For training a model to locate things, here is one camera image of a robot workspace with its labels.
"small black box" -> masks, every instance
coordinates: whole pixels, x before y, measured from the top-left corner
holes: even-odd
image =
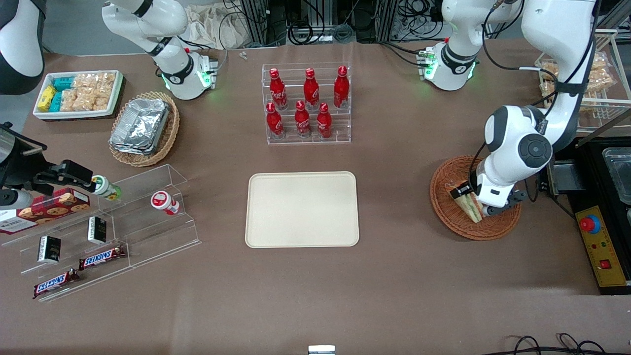
[[[88,225],[88,241],[94,244],[105,244],[107,240],[107,221],[98,217],[90,217]]]
[[[37,261],[40,263],[57,263],[61,253],[61,239],[50,236],[40,238],[40,250]]]

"table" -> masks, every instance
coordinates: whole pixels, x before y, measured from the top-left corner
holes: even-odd
[[[412,44],[416,48],[427,44]],[[506,65],[538,53],[524,40],[489,41]],[[507,237],[468,241],[432,211],[429,181],[455,155],[475,153],[488,115],[539,96],[536,74],[504,71],[482,54],[470,82],[442,92],[379,45],[283,46],[231,52],[217,89],[177,101],[182,126],[163,163],[189,182],[200,246],[49,304],[30,299],[18,255],[0,250],[0,349],[8,354],[481,354],[513,335],[557,346],[555,333],[630,352],[631,301],[597,296],[575,222],[548,198],[526,202]],[[353,62],[353,142],[270,147],[261,110],[264,63]],[[118,69],[123,102],[165,90],[147,55],[47,56],[47,71]],[[117,162],[111,120],[43,123],[24,133],[110,180],[143,169]],[[250,249],[248,179],[257,172],[351,171],[360,241],[352,248]]]

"cookie box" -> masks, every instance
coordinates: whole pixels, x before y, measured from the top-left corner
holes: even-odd
[[[110,94],[110,98],[109,98],[106,109],[97,110],[97,111],[44,112],[42,109],[37,107],[37,102],[39,102],[40,98],[44,94],[44,90],[49,85],[52,85],[55,79],[76,76],[78,74],[97,74],[102,71],[116,74],[116,79],[114,80],[114,87],[112,88],[112,93]],[[96,117],[107,118],[107,116],[110,116],[111,114],[113,114],[116,109],[116,104],[118,102],[119,94],[121,92],[123,79],[124,78],[123,78],[122,73],[117,70],[68,71],[65,73],[46,74],[46,76],[44,77],[42,88],[40,89],[40,92],[37,95],[37,101],[35,102],[35,105],[33,107],[33,115],[43,121],[75,121],[75,120],[80,120],[80,119],[95,119]]]
[[[0,211],[0,232],[13,234],[90,208],[90,197],[72,188],[38,196],[31,207]]]

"wicker basket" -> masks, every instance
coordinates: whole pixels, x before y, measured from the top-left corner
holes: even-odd
[[[160,99],[169,104],[169,112],[168,112],[168,121],[162,131],[162,137],[160,138],[160,143],[158,144],[158,150],[152,155],[139,155],[139,154],[129,154],[119,152],[110,146],[110,151],[114,158],[119,162],[133,165],[136,167],[145,167],[149,165],[156,164],[157,162],[164,159],[167,156],[168,151],[173,147],[173,143],[175,143],[175,137],[177,136],[177,130],[180,128],[180,114],[177,112],[177,107],[175,106],[175,102],[168,95],[165,95],[161,92],[146,92],[141,93],[136,96],[134,99]],[[116,129],[119,121],[121,120],[122,113],[127,108],[127,105],[132,101],[128,101],[125,106],[119,111],[118,116],[116,116],[116,121],[114,121],[114,126],[112,127],[112,132]]]
[[[508,234],[521,215],[521,204],[491,217],[484,217],[480,223],[474,223],[464,211],[456,205],[445,184],[451,181],[467,180],[472,155],[461,155],[444,162],[434,173],[430,183],[432,207],[440,220],[455,233],[474,240],[493,240]]]

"red and white bottle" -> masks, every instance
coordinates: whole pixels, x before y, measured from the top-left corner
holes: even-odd
[[[309,126],[309,113],[305,111],[305,102],[302,100],[298,100],[298,102],[296,102],[296,115],[294,115],[294,119],[296,120],[296,129],[298,131],[298,136],[300,136],[301,138],[311,137],[311,127]]]
[[[333,105],[338,109],[348,108],[348,92],[351,85],[348,82],[346,75],[348,74],[348,68],[346,66],[340,66],[338,68],[338,77],[335,79],[333,85]]]
[[[276,106],[272,102],[268,102],[265,110],[268,112],[268,127],[272,139],[283,139],[285,137],[285,129],[283,128],[283,120],[280,117],[280,113],[276,111]]]
[[[333,128],[333,119],[329,113],[329,106],[323,102],[320,104],[320,113],[317,115],[317,131],[320,138],[330,138]]]
[[[269,83],[269,91],[272,94],[272,101],[276,105],[276,109],[284,111],[287,109],[287,91],[285,90],[285,83],[281,80],[278,74],[278,69],[271,68],[269,70],[269,77],[271,82]]]
[[[307,102],[307,111],[316,111],[320,106],[320,87],[316,81],[316,73],[312,68],[305,70],[305,101]]]
[[[158,191],[151,197],[151,206],[163,210],[167,215],[175,215],[180,211],[180,203],[166,191]]]

